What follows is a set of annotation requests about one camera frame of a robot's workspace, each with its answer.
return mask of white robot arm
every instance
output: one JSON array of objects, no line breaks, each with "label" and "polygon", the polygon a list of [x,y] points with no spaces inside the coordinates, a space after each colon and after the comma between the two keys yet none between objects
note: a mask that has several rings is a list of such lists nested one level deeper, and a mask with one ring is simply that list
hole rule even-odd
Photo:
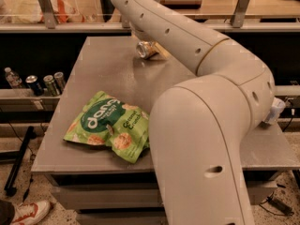
[{"label": "white robot arm", "polygon": [[170,225],[253,225],[239,146],[270,111],[269,68],[234,40],[154,0],[112,0],[138,32],[199,78],[150,113],[151,154]]}]

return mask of shoe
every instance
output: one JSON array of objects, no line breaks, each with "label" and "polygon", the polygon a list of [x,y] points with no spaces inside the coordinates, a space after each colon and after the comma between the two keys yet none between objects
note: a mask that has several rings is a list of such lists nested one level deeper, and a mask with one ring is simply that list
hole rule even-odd
[{"label": "shoe", "polygon": [[15,217],[11,225],[34,225],[44,219],[51,209],[49,201],[33,202],[15,206]]}]

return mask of small bag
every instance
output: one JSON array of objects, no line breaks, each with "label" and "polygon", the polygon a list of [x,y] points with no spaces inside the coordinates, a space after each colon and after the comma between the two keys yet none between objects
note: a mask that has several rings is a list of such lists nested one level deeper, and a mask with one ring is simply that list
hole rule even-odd
[{"label": "small bag", "polygon": [[8,18],[9,16],[8,16],[7,4],[5,3],[4,0],[0,0],[0,23],[9,22]]},{"label": "small bag", "polygon": [[[84,23],[84,16],[63,0],[51,0],[53,12],[60,23]],[[15,0],[11,11],[13,23],[43,23],[38,0]]]},{"label": "small bag", "polygon": [[141,152],[149,148],[148,114],[99,91],[75,118],[64,140],[105,145],[120,158],[135,163]]}]

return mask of beverage can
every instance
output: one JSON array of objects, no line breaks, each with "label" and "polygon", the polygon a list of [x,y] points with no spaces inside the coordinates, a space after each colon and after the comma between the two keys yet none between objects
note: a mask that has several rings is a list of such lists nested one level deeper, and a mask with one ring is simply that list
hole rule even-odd
[{"label": "beverage can", "polygon": [[47,75],[44,77],[44,83],[48,89],[48,92],[51,96],[59,96],[60,91],[55,83],[53,75]]},{"label": "beverage can", "polygon": [[31,88],[36,96],[41,96],[44,94],[44,89],[38,81],[38,77],[36,75],[30,75],[26,78],[26,83]]},{"label": "beverage can", "polygon": [[150,41],[140,41],[136,47],[136,50],[142,59],[148,59],[154,54],[158,53],[154,49],[154,42]]},{"label": "beverage can", "polygon": [[54,74],[54,78],[56,80],[56,83],[59,86],[60,91],[63,93],[64,89],[65,89],[65,77],[64,77],[64,73],[61,71],[58,71]]}]

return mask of cable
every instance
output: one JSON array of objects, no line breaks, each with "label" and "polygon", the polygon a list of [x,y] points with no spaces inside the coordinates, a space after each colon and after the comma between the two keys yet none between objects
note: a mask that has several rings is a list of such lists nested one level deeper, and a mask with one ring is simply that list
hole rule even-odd
[{"label": "cable", "polygon": [[24,192],[24,194],[22,195],[22,202],[24,203],[24,201],[26,200],[26,198],[28,197],[29,195],[29,191],[30,191],[30,186],[31,186],[31,183],[34,181],[34,179],[32,178],[32,174],[30,175],[30,180],[29,180],[29,185],[28,185],[28,188],[27,190]]},{"label": "cable", "polygon": [[293,118],[294,118],[294,109],[292,109],[292,117],[291,117],[291,119],[290,119],[288,125],[287,125],[284,129],[282,129],[283,132],[290,126],[290,124],[291,124]]},{"label": "cable", "polygon": [[[277,214],[277,213],[274,213],[274,212],[268,210],[267,208],[265,208],[263,206],[263,204],[265,204],[265,203],[269,203],[270,205],[275,207],[277,210],[281,211],[282,214]],[[294,212],[290,206],[286,205],[284,202],[282,202],[279,199],[274,197],[274,192],[269,197],[267,197],[265,201],[261,202],[259,204],[259,206],[264,211],[266,211],[274,216],[290,217],[294,214]]]},{"label": "cable", "polygon": [[7,121],[7,123],[8,123],[8,124],[10,125],[10,127],[12,128],[12,130],[13,130],[14,134],[16,135],[16,137],[17,137],[21,142],[23,142],[23,140],[18,136],[18,134],[17,134],[15,128],[9,123],[9,121]]},{"label": "cable", "polygon": [[44,128],[43,123],[40,123],[40,128],[42,129],[42,131],[44,133],[43,135],[45,135],[46,129]]}]

